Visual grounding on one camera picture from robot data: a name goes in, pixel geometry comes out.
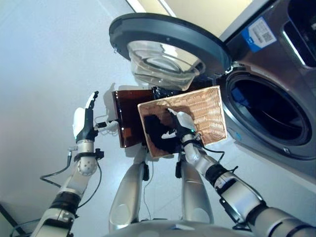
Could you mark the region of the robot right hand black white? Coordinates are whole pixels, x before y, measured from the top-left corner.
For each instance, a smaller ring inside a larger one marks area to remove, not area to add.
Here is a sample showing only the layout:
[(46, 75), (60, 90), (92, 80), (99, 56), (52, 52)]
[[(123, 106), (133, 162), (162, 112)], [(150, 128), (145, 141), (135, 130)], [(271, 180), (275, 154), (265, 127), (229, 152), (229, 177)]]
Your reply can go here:
[(185, 112), (177, 112), (171, 108), (166, 109), (172, 118), (173, 128), (161, 135), (161, 139), (178, 138), (183, 146), (198, 144), (196, 127), (192, 117)]

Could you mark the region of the robot left hand black white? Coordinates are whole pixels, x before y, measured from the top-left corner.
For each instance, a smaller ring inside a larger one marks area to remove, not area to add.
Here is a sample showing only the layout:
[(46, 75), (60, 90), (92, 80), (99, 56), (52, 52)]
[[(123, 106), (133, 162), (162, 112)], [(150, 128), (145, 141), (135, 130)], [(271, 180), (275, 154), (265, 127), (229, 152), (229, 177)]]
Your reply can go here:
[(99, 91), (94, 91), (88, 98), (85, 107), (78, 107), (74, 113), (73, 119), (73, 135), (76, 143), (82, 140), (95, 141), (99, 132), (109, 130), (116, 125), (119, 125), (117, 119), (94, 123), (94, 104), (98, 97)]

